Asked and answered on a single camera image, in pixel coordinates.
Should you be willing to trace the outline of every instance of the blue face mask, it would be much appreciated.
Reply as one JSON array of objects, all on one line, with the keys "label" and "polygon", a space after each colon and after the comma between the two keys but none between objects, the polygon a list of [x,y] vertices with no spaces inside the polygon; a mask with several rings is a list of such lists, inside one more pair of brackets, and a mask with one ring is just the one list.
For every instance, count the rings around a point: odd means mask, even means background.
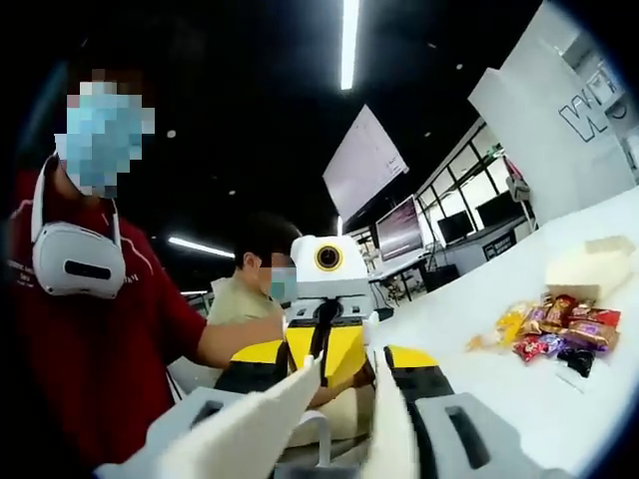
[{"label": "blue face mask", "polygon": [[298,298],[298,274],[294,267],[272,267],[269,296],[279,304]]},{"label": "blue face mask", "polygon": [[142,135],[155,133],[155,109],[142,96],[119,95],[109,82],[83,82],[77,106],[67,108],[67,133],[55,135],[67,175],[85,195],[114,194],[117,174],[142,159]]}]

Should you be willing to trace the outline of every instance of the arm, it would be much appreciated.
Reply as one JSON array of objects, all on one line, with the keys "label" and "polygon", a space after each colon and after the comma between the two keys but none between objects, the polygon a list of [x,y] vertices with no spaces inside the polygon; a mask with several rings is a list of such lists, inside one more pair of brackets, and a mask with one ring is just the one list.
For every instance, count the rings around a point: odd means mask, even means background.
[{"label": "arm", "polygon": [[336,397],[342,394],[344,391],[354,386],[353,378],[346,382],[343,382],[337,387],[321,387],[311,400],[309,408],[324,406],[326,403],[333,401]]},{"label": "arm", "polygon": [[198,362],[224,369],[245,347],[282,339],[282,328],[283,318],[279,313],[239,324],[208,324],[198,344]]},{"label": "arm", "polygon": [[153,267],[161,343],[167,363],[184,355],[198,364],[226,368],[244,347],[282,339],[280,315],[242,324],[207,324],[180,294],[144,237],[140,249]]}]

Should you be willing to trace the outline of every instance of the fluorescent light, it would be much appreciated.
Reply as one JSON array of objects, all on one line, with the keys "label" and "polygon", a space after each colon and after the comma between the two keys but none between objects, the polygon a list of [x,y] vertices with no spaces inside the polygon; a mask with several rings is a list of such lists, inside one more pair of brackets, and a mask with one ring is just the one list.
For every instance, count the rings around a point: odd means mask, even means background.
[{"label": "fluorescent light", "polygon": [[355,68],[355,43],[357,39],[357,17],[359,0],[343,0],[343,19],[341,24],[341,89],[352,88]]},{"label": "fluorescent light", "polygon": [[190,249],[196,249],[197,251],[216,254],[217,256],[236,257],[232,252],[222,251],[221,249],[217,249],[215,247],[204,246],[203,244],[197,244],[196,242],[186,241],[185,239],[170,237],[169,242],[172,244],[176,244],[178,246],[188,247]]}]

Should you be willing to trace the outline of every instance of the person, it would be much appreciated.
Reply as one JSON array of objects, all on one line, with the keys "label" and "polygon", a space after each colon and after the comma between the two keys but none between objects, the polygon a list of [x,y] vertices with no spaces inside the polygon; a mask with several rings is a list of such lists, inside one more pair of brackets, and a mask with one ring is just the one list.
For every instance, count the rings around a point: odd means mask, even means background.
[{"label": "person", "polygon": [[[145,444],[149,426],[174,404],[167,364],[184,355],[224,368],[242,348],[283,336],[276,314],[207,324],[143,232],[117,215],[116,172],[141,158],[153,111],[141,75],[95,69],[95,61],[69,66],[67,127],[55,137],[56,153],[42,169],[17,173],[8,252],[20,350],[87,469],[122,463]],[[96,243],[104,255],[92,252]],[[56,263],[62,254],[68,259]],[[103,275],[95,264],[106,258]]]},{"label": "person", "polygon": [[[281,303],[292,299],[295,289],[286,278],[295,267],[290,257],[293,241],[302,234],[284,218],[268,213],[250,215],[236,232],[235,265],[232,277],[213,300],[208,323],[250,324],[284,314]],[[321,387],[310,407],[328,419],[333,439],[349,439],[369,431],[374,392],[366,368],[334,387]],[[315,428],[299,428],[290,446],[317,442]]]}]

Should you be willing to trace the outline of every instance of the hair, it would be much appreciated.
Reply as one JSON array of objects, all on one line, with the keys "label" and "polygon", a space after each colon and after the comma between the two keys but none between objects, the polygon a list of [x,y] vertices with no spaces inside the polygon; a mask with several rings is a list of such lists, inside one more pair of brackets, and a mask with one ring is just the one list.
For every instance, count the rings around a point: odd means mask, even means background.
[{"label": "hair", "polygon": [[244,266],[244,255],[252,252],[262,260],[262,265],[271,266],[274,252],[290,254],[293,241],[301,237],[300,230],[286,219],[271,213],[257,213],[245,218],[235,233],[235,264]]},{"label": "hair", "polygon": [[67,87],[71,90],[80,82],[96,79],[94,71],[106,70],[106,81],[138,83],[141,76],[147,93],[160,78],[158,70],[163,64],[167,70],[167,52],[174,38],[167,21],[131,12],[92,27],[69,56]]}]

